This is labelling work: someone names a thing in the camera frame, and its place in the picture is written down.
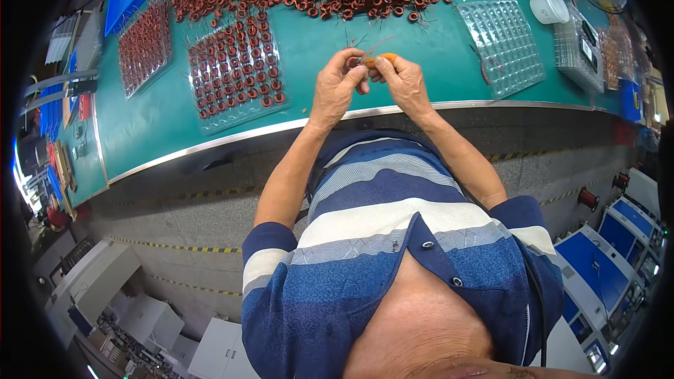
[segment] man's right hand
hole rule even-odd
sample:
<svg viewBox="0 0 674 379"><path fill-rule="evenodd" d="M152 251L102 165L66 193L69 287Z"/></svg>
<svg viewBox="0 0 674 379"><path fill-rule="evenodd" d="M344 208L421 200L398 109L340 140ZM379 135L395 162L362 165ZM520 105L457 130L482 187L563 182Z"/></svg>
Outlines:
<svg viewBox="0 0 674 379"><path fill-rule="evenodd" d="M375 66L388 84L393 101L410 119L422 126L426 119L435 114L418 64L400 56L391 64L387 59L377 56Z"/></svg>

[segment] wire spool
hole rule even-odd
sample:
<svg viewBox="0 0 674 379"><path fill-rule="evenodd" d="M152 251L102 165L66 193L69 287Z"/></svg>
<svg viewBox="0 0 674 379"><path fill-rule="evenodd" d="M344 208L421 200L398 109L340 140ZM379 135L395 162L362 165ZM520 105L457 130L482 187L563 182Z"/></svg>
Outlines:
<svg viewBox="0 0 674 379"><path fill-rule="evenodd" d="M622 190L624 193L625 189L627 189L629 185L629 176L627 174L618 173L618 175L613 178L612 185Z"/></svg>
<svg viewBox="0 0 674 379"><path fill-rule="evenodd" d="M588 190L585 189L585 186L583 186L578 194L578 203L587 206L594 212L597 209L597 206L599 206L599 197L588 192Z"/></svg>

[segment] label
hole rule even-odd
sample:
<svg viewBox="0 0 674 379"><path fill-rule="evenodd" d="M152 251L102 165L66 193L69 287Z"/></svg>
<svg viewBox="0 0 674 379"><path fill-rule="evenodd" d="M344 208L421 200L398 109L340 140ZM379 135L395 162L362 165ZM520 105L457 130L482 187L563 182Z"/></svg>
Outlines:
<svg viewBox="0 0 674 379"><path fill-rule="evenodd" d="M585 55L588 56L588 59L590 59L592 62L592 48L590 48L590 45L587 41L585 41L585 39L581 40L581 44L583 53L585 53Z"/></svg>

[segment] man's left hand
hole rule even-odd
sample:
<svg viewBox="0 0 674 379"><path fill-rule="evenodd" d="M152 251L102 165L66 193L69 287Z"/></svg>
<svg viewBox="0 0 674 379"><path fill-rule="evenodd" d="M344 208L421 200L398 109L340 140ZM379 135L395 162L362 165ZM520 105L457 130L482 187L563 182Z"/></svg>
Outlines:
<svg viewBox="0 0 674 379"><path fill-rule="evenodd" d="M358 65L350 70L346 67L346 59L364 54L364 51L355 48L341 50L318 72L313 107L309 114L310 124L332 129L348 110L354 88L358 94L369 93L367 67Z"/></svg>

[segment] striped polo shirt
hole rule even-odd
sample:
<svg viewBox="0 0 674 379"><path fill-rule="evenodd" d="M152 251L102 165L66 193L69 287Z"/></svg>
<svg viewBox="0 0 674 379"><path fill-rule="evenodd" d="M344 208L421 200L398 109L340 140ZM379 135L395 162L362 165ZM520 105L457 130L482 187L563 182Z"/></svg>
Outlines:
<svg viewBox="0 0 674 379"><path fill-rule="evenodd" d="M269 222L242 246L243 344L263 379L340 378L404 250L472 306L496 361L528 365L541 333L561 316L561 273L538 202L511 198L490 218L467 201L429 143L381 131L333 140L308 192L309 225L299 241Z"/></svg>

